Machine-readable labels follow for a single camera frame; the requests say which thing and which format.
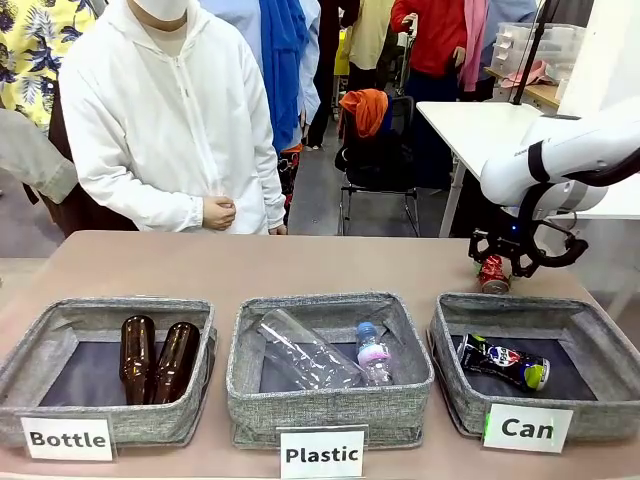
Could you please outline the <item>person's right hand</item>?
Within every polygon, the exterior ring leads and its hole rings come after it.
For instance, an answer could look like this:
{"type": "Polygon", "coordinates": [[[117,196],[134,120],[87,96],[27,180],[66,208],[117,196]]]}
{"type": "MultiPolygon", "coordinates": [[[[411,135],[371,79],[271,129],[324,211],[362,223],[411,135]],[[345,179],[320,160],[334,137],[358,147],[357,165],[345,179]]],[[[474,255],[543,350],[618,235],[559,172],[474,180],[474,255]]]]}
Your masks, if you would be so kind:
{"type": "Polygon", "coordinates": [[[236,217],[236,207],[232,199],[226,196],[206,197],[203,199],[202,226],[206,229],[227,230],[236,217]]]}

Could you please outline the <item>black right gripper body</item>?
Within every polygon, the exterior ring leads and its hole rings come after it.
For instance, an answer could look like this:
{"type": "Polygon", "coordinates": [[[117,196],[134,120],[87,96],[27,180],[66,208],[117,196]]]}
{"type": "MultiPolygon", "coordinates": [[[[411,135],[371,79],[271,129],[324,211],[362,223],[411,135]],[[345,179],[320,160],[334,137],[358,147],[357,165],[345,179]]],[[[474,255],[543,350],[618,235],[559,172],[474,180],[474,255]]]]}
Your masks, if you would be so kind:
{"type": "Polygon", "coordinates": [[[517,222],[502,222],[488,230],[488,247],[491,253],[523,253],[522,233],[517,222]]]}

